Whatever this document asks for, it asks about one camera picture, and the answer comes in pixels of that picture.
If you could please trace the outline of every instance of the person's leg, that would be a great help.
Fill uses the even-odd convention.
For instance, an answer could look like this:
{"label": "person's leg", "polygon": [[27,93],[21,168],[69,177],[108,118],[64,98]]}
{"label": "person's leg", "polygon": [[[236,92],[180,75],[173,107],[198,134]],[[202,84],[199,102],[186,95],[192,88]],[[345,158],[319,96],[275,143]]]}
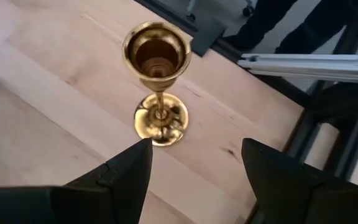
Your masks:
{"label": "person's leg", "polygon": [[258,0],[254,15],[236,35],[225,40],[239,50],[253,49],[280,22],[297,0]]}
{"label": "person's leg", "polygon": [[348,2],[321,0],[305,21],[284,38],[275,53],[313,53],[346,25],[352,13]]}

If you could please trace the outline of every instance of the wooden table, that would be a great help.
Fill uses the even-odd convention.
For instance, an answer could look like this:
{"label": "wooden table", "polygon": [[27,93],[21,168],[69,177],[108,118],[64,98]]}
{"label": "wooden table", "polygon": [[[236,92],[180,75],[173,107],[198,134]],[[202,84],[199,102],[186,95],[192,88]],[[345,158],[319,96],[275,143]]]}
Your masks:
{"label": "wooden table", "polygon": [[[133,0],[0,0],[0,185],[62,185],[139,140],[133,112],[150,91],[121,46],[162,20]],[[168,92],[190,125],[154,148],[141,223],[243,223],[255,197],[242,138],[281,150],[303,108],[212,50]]]}

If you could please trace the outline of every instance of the gold goblet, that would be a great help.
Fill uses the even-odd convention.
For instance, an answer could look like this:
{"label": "gold goblet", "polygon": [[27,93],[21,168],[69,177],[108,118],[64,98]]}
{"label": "gold goblet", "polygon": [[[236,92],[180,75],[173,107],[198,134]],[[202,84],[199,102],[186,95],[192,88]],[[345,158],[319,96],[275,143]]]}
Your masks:
{"label": "gold goblet", "polygon": [[165,22],[145,22],[128,34],[123,45],[124,61],[150,90],[135,110],[135,129],[154,146],[170,146],[183,137],[189,114],[177,97],[164,93],[190,63],[189,42],[177,27]]}

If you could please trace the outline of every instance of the wood grain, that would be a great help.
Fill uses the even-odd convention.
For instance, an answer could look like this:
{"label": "wood grain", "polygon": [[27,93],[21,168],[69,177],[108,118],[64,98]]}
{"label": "wood grain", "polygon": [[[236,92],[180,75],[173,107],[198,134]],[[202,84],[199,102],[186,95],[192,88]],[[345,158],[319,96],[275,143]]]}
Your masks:
{"label": "wood grain", "polygon": [[[0,0],[0,185],[64,184],[139,140],[151,92],[121,46],[145,21],[162,18],[133,0]],[[154,148],[142,223],[242,223],[255,203],[242,138],[281,150],[303,109],[212,50],[192,57],[168,91],[188,132]]]}

